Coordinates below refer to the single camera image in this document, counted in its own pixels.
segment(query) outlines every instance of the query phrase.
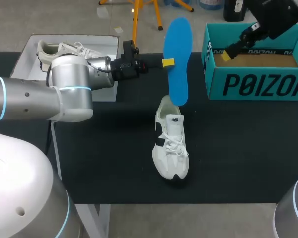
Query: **shoe tongue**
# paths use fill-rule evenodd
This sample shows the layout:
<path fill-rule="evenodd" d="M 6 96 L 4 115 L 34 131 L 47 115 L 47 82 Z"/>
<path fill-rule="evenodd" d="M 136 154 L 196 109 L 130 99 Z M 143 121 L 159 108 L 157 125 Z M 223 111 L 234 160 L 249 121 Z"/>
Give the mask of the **shoe tongue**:
<path fill-rule="evenodd" d="M 183 115 L 168 114 L 165 117 L 165 120 L 166 120 L 167 133 L 169 136 L 182 135 L 183 121 L 184 121 Z"/>

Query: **cable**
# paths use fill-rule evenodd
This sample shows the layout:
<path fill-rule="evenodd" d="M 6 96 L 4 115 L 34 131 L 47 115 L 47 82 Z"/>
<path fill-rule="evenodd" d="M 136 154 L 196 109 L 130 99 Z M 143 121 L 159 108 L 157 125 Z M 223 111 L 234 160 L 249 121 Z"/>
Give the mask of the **cable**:
<path fill-rule="evenodd" d="M 48 71 L 46 72 L 46 86 L 49 87 L 49 76 L 50 76 L 50 72 L 51 72 L 51 67 L 52 64 L 50 64 Z"/>
<path fill-rule="evenodd" d="M 88 62 L 88 61 L 87 61 L 87 63 L 88 63 L 89 66 L 93 67 L 94 69 L 98 70 L 99 72 L 103 72 L 103 73 L 112 73 L 112 72 L 114 72 L 114 70 L 103 70 L 103 69 L 101 69 L 101 68 L 96 68 L 95 66 L 93 66 L 93 65 L 92 65 L 90 62 Z"/>

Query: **blue insole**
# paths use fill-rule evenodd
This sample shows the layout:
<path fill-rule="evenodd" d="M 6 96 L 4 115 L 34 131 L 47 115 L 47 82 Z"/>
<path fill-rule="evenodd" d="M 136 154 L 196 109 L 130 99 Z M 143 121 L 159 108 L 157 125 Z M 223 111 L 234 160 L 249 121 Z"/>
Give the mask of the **blue insole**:
<path fill-rule="evenodd" d="M 163 56 L 174 58 L 175 65 L 168 67 L 169 95 L 176 106 L 188 100 L 187 64 L 192 52 L 193 36 L 190 23 L 184 17 L 171 22 L 164 40 Z"/>

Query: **black table mat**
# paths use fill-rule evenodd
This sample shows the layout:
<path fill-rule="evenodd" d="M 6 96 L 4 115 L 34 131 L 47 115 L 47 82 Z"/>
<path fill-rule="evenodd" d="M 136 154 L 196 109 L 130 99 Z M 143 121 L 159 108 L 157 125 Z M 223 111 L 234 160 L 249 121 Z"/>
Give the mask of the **black table mat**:
<path fill-rule="evenodd" d="M 166 72 L 152 69 L 120 82 L 117 102 L 94 103 L 92 119 L 57 124 L 62 179 L 75 203 L 276 203 L 296 182 L 298 102 L 209 101 L 200 53 L 187 72 L 186 182 L 165 182 L 152 161 L 155 111 L 168 93 Z"/>

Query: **yellow stand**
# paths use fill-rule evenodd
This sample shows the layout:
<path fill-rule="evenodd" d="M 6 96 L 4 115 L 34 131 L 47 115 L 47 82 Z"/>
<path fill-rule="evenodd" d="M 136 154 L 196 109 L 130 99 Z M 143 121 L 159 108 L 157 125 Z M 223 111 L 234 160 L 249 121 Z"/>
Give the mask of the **yellow stand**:
<path fill-rule="evenodd" d="M 98 4 L 102 6 L 105 4 L 108 0 L 101 0 Z M 154 9 L 155 9 L 155 14 L 157 16 L 157 22 L 158 22 L 158 29 L 159 31 L 163 30 L 162 27 L 162 22 L 161 22 L 161 17 L 160 17 L 160 12 L 159 12 L 159 7 L 158 7 L 158 2 L 157 0 L 149 0 L 147 2 L 144 2 L 143 0 L 127 0 L 131 4 L 133 4 L 135 7 L 135 12 L 134 12 L 134 26 L 133 26 L 133 41 L 136 45 L 136 39 L 137 39 L 137 24 L 138 24 L 138 13 L 139 13 L 139 8 L 143 8 L 144 5 L 150 4 L 153 2 Z M 184 7 L 185 9 L 189 10 L 190 12 L 193 12 L 194 9 L 190 7 L 188 4 L 184 3 L 182 0 L 174 0 L 177 4 L 180 6 Z"/>

